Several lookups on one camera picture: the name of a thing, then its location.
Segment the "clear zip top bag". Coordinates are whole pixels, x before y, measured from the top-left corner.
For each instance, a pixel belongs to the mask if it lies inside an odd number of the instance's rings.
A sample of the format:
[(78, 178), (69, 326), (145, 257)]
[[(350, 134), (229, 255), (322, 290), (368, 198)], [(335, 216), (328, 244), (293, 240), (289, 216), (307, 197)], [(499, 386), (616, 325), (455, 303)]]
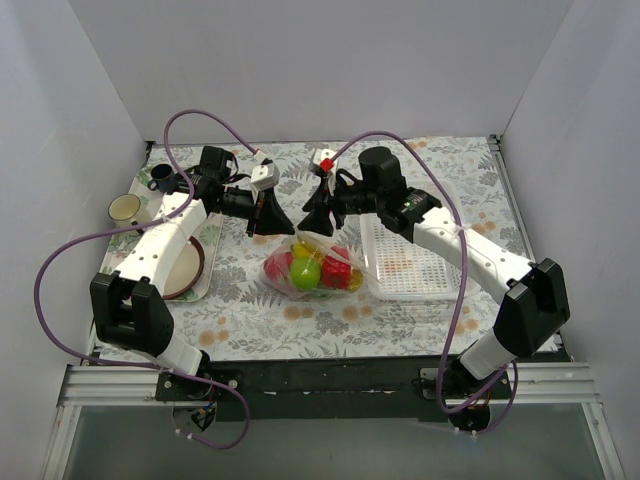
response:
[(344, 297), (377, 281), (353, 249), (307, 232), (287, 236), (264, 259), (261, 275), (295, 300)]

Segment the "amber fake food piece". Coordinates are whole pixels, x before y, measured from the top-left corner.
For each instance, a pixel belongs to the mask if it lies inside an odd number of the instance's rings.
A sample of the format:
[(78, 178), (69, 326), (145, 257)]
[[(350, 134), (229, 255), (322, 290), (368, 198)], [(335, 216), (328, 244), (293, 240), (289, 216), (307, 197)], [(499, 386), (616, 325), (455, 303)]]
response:
[(364, 283), (363, 272), (358, 269), (352, 269), (347, 290), (349, 292), (356, 292), (362, 287), (363, 283)]

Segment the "aluminium frame rail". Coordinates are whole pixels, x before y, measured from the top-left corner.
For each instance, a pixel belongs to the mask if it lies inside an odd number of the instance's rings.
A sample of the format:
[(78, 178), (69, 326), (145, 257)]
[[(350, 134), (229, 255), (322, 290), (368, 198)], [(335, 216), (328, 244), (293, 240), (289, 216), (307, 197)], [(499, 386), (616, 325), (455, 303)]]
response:
[(63, 478), (85, 406), (146, 406), (154, 402), (158, 379), (158, 372), (138, 367), (69, 365), (40, 478)]

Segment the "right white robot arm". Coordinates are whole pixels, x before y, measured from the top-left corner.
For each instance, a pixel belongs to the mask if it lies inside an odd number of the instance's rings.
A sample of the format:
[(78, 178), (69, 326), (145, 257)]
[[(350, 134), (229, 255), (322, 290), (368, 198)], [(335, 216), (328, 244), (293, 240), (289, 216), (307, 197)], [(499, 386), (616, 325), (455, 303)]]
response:
[(570, 317), (561, 266), (534, 263), (510, 253), (474, 230), (456, 225), (439, 198), (411, 187), (389, 148), (376, 146), (358, 157), (361, 176), (339, 168), (331, 150), (313, 154), (310, 171), (320, 184), (303, 207), (302, 231), (330, 236), (347, 215), (374, 214), (384, 227), (430, 250), (468, 275), (500, 309), (494, 326), (454, 362), (452, 383), (475, 397), (489, 376), (515, 358), (532, 356)]

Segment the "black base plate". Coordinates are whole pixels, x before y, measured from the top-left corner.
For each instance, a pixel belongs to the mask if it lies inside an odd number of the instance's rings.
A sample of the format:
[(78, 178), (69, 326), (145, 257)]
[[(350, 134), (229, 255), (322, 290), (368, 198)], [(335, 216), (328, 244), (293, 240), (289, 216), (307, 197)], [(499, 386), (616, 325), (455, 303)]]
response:
[(249, 405), (253, 420), (408, 418), (444, 423), (432, 391), (435, 356), (212, 361), (209, 376)]

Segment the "dark blue mug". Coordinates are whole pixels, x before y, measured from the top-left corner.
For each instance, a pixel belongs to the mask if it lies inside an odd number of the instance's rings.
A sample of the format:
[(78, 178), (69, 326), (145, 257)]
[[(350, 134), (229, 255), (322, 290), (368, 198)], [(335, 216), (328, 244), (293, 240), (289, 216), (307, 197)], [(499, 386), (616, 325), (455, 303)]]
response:
[(162, 194), (188, 193), (188, 174), (176, 173), (170, 164), (162, 163), (152, 168), (147, 188)]

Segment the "red fake bell pepper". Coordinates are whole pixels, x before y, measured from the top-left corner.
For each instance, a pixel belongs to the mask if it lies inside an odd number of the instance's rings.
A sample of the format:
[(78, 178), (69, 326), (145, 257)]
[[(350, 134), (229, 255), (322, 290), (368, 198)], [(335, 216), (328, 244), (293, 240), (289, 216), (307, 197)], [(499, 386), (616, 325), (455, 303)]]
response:
[(321, 283), (330, 289), (346, 290), (351, 280), (351, 271), (349, 263), (326, 256), (322, 264)]

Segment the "green fake apple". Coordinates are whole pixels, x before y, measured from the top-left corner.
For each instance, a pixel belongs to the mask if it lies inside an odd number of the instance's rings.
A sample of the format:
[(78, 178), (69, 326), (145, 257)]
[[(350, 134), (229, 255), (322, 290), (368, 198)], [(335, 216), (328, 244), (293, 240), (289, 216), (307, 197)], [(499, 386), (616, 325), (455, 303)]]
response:
[(289, 279), (301, 291), (315, 289), (321, 278), (321, 265), (313, 259), (294, 259), (289, 271)]

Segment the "leaf pattern white tray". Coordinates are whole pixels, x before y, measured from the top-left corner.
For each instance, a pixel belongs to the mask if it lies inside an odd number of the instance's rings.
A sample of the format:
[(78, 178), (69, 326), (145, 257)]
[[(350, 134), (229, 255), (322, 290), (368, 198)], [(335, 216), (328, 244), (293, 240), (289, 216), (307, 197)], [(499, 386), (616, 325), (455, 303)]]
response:
[[(155, 188), (152, 169), (140, 170), (127, 194), (114, 198), (108, 215), (119, 227), (150, 221), (162, 205), (163, 193)], [(174, 263), (164, 291), (164, 298), (175, 302), (194, 302), (207, 293), (218, 249), (222, 216), (211, 214), (192, 233)], [(141, 234), (137, 231), (111, 237), (101, 272), (111, 274), (135, 249)]]

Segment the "white plastic basket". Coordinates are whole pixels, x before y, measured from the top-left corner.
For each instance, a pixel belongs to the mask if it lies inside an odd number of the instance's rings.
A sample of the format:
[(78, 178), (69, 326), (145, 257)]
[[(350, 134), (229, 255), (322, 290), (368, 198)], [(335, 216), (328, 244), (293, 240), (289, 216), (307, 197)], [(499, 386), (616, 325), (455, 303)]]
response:
[(444, 258), (389, 231), (374, 214), (360, 217), (360, 231), (364, 264), (377, 279), (367, 283), (374, 297), (412, 303), (457, 298), (460, 271)]

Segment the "yellow fake banana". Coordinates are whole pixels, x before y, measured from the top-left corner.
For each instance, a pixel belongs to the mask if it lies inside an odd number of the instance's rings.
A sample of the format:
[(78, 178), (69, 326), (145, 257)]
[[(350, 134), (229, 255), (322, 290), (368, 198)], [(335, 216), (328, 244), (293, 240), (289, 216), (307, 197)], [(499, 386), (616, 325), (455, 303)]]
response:
[(294, 243), (290, 250), (295, 259), (313, 259), (322, 263), (325, 258), (322, 249), (309, 242)]

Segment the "red rimmed cream plate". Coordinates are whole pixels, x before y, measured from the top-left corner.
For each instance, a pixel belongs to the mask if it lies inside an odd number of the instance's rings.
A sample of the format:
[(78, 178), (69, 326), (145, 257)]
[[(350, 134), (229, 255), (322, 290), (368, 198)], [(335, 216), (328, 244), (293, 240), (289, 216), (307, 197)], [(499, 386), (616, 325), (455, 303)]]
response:
[(195, 237), (190, 237), (169, 273), (163, 298), (174, 300), (190, 290), (202, 275), (204, 263), (202, 245)]

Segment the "cream mug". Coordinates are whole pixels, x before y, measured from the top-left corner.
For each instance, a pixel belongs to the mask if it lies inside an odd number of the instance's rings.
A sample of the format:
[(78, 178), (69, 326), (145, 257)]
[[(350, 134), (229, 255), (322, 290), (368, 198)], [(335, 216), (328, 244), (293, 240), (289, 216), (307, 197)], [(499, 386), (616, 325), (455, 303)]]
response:
[(113, 199), (108, 207), (108, 215), (119, 228), (139, 226), (153, 220), (141, 198), (135, 194), (124, 194)]

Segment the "pink fake fruit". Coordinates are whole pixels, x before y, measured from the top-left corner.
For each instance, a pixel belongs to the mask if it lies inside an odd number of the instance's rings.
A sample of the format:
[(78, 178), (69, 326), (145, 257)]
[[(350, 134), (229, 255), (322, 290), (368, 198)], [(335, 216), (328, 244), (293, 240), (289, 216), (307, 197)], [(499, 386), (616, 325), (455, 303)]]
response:
[(293, 254), (290, 251), (273, 253), (264, 261), (263, 272), (269, 281), (286, 284), (292, 262)]

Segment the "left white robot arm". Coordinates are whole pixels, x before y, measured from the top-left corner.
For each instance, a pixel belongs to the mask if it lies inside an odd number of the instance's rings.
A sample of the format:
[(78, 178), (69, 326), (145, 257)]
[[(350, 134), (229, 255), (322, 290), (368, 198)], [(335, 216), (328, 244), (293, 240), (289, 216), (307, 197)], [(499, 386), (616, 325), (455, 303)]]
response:
[(178, 387), (193, 400), (211, 392), (213, 377), (201, 367), (202, 352), (176, 332), (163, 298), (182, 250), (212, 213), (246, 220), (249, 236), (295, 232), (275, 196), (276, 165), (260, 150), (253, 158), (257, 164), (247, 176), (247, 189), (232, 186), (235, 157), (219, 147), (204, 147), (199, 164), (183, 172), (165, 166), (167, 178), (149, 184), (163, 194), (154, 226), (144, 230), (113, 273), (98, 273), (90, 284), (98, 339), (181, 372)]

